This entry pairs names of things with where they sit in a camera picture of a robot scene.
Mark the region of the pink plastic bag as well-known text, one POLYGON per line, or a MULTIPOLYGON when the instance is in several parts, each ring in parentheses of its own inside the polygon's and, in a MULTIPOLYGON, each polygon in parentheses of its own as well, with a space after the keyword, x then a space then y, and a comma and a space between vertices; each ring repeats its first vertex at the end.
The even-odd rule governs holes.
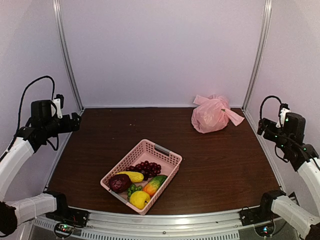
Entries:
POLYGON ((193 103, 197 107, 192 112, 191 124, 202 134, 220 131, 229 124, 229 121, 238 126, 245 119, 231 110, 229 100, 223 95, 209 97, 196 95, 193 103))

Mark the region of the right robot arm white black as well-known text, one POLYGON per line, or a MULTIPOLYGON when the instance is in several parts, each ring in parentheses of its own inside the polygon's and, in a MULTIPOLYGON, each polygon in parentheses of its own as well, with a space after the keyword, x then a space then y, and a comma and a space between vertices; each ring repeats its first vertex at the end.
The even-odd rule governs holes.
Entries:
MULTIPOLYGON (((267 118, 259 120, 258 135, 275 143, 284 160, 306 184, 313 201, 320 205, 320 156, 311 144, 304 143, 306 120, 297 113, 283 113, 280 122, 267 118)), ((259 220, 266 221, 272 215, 283 218, 293 227, 303 240, 320 238, 320 218, 294 203, 281 190, 272 190, 262 195, 260 206, 256 210, 259 220)))

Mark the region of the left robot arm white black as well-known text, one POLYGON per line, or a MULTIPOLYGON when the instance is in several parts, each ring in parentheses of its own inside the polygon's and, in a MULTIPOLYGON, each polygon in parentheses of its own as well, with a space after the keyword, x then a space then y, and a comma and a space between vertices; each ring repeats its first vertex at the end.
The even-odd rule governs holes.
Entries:
POLYGON ((72 218, 63 193, 45 192, 22 200, 4 201, 21 167, 41 146, 50 144, 50 138, 80 129, 81 116, 76 112, 63 115, 61 103, 59 97, 32 102, 27 125, 18 129, 13 143, 0 158, 0 232, 3 238, 13 234, 19 225, 43 214, 53 213, 61 222, 72 218))

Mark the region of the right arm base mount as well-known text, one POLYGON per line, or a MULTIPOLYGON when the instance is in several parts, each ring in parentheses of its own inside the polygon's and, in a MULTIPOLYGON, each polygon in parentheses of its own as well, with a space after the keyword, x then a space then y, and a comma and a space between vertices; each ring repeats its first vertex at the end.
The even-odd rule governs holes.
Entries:
POLYGON ((242 226, 253 225, 255 233, 263 239, 276 236, 286 226, 286 222, 282 226, 276 226, 278 216, 272 212, 262 213, 260 206, 245 206, 239 211, 239 216, 242 226))

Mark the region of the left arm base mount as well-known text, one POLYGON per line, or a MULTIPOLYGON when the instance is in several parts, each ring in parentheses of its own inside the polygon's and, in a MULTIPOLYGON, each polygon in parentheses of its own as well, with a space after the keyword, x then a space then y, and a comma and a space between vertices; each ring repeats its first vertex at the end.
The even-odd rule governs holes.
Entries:
POLYGON ((70 237, 75 230, 83 229, 87 226, 89 212, 87 210, 68 207, 67 210, 56 210, 48 212, 45 217, 56 221, 53 233, 59 239, 70 237))

